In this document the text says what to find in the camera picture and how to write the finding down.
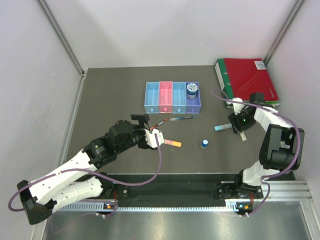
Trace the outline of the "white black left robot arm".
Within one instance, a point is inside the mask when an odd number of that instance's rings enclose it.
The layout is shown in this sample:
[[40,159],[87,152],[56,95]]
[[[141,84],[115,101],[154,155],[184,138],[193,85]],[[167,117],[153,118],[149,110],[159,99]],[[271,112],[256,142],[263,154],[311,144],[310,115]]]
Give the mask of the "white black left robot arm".
[[133,124],[119,120],[108,132],[92,140],[73,158],[43,178],[17,185],[23,211],[30,225],[36,225],[57,210],[89,198],[109,198],[115,194],[115,180],[107,173],[94,173],[112,163],[124,151],[137,146],[156,150],[164,143],[163,134],[149,126],[148,114],[132,114]]

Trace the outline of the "light blue drawer bin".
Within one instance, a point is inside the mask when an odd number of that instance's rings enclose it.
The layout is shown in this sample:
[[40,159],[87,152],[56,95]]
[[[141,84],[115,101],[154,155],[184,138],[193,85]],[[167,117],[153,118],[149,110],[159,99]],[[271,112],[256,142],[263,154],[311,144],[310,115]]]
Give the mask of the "light blue drawer bin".
[[185,114],[187,109],[187,91],[185,82],[172,83],[172,113]]

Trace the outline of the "blue white highlighter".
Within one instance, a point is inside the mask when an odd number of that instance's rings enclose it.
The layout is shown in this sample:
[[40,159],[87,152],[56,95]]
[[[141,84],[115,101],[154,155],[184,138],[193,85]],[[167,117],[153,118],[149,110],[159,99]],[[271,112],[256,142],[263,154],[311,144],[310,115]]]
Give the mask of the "blue white highlighter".
[[215,131],[222,131],[222,130],[226,130],[226,129],[230,129],[230,128],[232,128],[232,124],[231,123],[226,123],[226,124],[215,126],[214,130]]

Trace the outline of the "blue clear pen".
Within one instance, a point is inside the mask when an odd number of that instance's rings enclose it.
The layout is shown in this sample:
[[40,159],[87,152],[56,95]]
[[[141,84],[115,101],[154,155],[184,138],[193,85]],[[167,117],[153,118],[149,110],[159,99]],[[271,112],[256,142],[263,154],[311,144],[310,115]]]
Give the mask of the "blue clear pen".
[[190,120],[190,119],[195,119],[195,118],[196,118],[196,116],[172,117],[172,118],[170,118],[170,121],[174,122],[174,121],[181,121],[181,120]]

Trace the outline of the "white eraser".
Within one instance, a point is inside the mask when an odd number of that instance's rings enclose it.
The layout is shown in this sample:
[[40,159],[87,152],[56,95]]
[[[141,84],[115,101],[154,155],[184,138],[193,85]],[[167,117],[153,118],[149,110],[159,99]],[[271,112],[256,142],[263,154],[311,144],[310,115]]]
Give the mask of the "white eraser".
[[246,137],[246,135],[245,135],[245,133],[243,131],[239,135],[240,135],[242,141],[246,141],[247,140],[247,137]]

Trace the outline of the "pink orange highlighter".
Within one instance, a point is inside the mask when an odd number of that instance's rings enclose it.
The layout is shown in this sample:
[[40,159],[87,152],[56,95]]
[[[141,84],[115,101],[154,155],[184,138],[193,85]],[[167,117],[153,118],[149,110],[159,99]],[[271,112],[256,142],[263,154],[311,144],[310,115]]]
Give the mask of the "pink orange highlighter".
[[174,140],[168,140],[168,139],[164,140],[164,144],[169,145],[169,146],[173,146],[173,147],[178,147],[178,148],[180,148],[182,146],[181,142],[174,141]]

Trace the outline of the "blue round jar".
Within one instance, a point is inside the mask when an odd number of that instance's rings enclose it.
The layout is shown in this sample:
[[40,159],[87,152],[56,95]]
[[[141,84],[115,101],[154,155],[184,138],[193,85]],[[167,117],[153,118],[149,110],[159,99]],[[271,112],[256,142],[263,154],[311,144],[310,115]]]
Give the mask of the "blue round jar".
[[197,97],[199,87],[195,82],[190,82],[186,85],[186,97],[193,100]]

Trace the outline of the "pink plastic drawer bin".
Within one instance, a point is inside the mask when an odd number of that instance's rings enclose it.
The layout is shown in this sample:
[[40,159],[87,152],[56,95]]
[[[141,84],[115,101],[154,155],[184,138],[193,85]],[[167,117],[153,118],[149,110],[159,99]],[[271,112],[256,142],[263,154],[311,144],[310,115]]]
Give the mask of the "pink plastic drawer bin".
[[158,107],[160,113],[171,113],[173,110],[173,82],[159,82],[159,101]]

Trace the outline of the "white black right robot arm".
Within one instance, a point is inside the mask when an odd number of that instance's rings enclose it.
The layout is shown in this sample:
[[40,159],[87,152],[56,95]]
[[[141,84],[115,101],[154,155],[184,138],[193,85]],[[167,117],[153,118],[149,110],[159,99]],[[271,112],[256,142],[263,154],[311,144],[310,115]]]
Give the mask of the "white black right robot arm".
[[230,103],[233,113],[228,119],[234,133],[244,140],[244,132],[256,123],[265,131],[258,161],[236,175],[233,192],[239,198],[262,198],[263,180],[300,167],[305,132],[279,116],[274,106],[265,103],[262,93],[251,94],[248,103],[238,97],[231,99]]

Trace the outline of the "purple plastic drawer bin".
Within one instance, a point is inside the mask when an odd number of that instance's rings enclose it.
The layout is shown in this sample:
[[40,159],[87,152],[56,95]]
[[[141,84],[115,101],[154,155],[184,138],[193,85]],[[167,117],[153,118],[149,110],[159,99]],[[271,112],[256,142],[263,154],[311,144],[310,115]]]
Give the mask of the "purple plastic drawer bin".
[[196,98],[194,99],[187,99],[186,98],[186,113],[187,114],[198,114],[201,110],[201,96],[200,96],[200,87],[198,82],[186,82],[186,85],[188,83],[196,83],[198,85],[198,93]]

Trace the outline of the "blue end drawer bin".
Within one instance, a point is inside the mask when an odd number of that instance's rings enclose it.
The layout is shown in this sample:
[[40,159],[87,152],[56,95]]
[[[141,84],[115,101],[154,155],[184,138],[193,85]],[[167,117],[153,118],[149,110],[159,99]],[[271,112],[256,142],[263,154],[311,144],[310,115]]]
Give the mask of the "blue end drawer bin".
[[159,114],[159,82],[147,82],[145,86],[144,109],[147,114]]

